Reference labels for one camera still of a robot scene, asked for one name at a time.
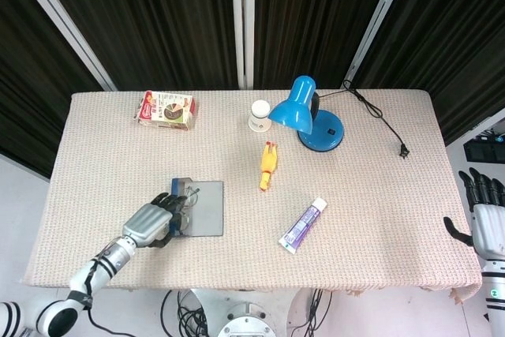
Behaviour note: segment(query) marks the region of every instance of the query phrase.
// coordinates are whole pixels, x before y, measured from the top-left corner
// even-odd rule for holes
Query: beige tablecloth
[[[251,103],[275,105],[286,91],[193,92],[194,129],[153,129],[133,115],[139,92],[76,94],[66,122],[39,235],[24,281],[67,286],[69,278],[173,177],[224,181],[224,235],[140,249],[111,282],[117,287],[267,289],[385,286],[457,288],[481,284],[471,248],[450,238],[442,218],[467,229],[427,93],[364,90],[410,149],[350,93],[321,99],[344,140],[312,152],[296,133],[273,125],[254,133]],[[267,140],[279,144],[271,188],[259,190]],[[316,197],[327,208],[295,255],[278,239]]]

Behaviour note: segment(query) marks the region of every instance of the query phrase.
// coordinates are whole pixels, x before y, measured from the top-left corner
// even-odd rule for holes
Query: cardboard box
[[[135,120],[142,125],[189,129],[193,125],[195,99],[190,95],[146,91]]]

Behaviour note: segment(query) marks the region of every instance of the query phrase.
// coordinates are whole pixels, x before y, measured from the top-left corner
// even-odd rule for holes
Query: lamp shade
[[[300,132],[312,133],[310,104],[316,83],[311,77],[302,75],[294,80],[290,96],[279,103],[268,118]]]

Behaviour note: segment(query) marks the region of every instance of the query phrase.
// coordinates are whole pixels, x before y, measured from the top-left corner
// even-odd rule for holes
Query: small white container
[[[249,128],[254,132],[266,132],[271,127],[271,120],[268,118],[270,114],[270,104],[265,100],[257,100],[251,106],[251,114],[249,115]]]

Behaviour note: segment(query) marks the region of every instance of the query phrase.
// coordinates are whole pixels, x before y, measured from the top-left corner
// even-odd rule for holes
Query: black backdrop
[[[238,88],[233,0],[60,0],[120,90]]]
[[[426,90],[449,144],[505,107],[505,0],[394,0],[353,82]]]
[[[49,177],[70,96],[102,88],[36,0],[2,0],[0,36],[0,153]]]
[[[379,0],[256,0],[254,88],[338,88]]]

